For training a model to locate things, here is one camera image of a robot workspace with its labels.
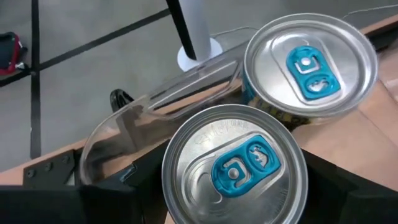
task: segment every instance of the clear plastic tray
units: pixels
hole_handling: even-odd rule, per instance
[[[239,103],[247,44],[163,84],[98,125],[83,148],[82,182],[93,184],[125,168],[170,139],[181,124],[203,108]]]

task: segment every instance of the silver can top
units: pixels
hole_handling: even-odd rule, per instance
[[[245,53],[247,79],[288,113],[329,117],[356,107],[377,80],[376,52],[353,26],[320,14],[294,14],[261,28]]]
[[[308,177],[301,149],[276,119],[221,105],[175,133],[162,185],[176,223],[297,223]]]

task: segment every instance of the aluminum can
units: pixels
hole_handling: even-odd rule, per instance
[[[321,123],[355,109],[377,80],[368,39],[321,14],[276,19],[252,37],[244,56],[243,103],[284,124]]]
[[[170,140],[162,186],[176,223],[297,223],[308,175],[278,120],[250,106],[219,105],[191,117]]]

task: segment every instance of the gray floor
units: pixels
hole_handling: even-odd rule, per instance
[[[164,0],[41,0],[40,57],[47,61],[165,9]],[[296,12],[342,17],[350,11],[395,1],[204,0],[211,33],[260,27]],[[398,13],[364,12],[346,20],[361,28]],[[30,1],[0,1],[0,32],[17,32],[30,46]],[[218,37],[225,49],[250,32]],[[170,16],[111,40],[41,73],[42,153],[81,140],[111,113],[109,93],[122,88],[137,98],[180,75],[181,43]],[[30,77],[0,89],[0,171],[29,160]]]

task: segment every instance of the pull tab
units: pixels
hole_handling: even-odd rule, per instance
[[[294,48],[287,56],[286,64],[306,100],[317,100],[340,90],[335,74],[315,47]]]
[[[220,194],[237,197],[279,167],[280,161],[275,151],[262,136],[257,135],[220,156],[211,169],[211,179]]]

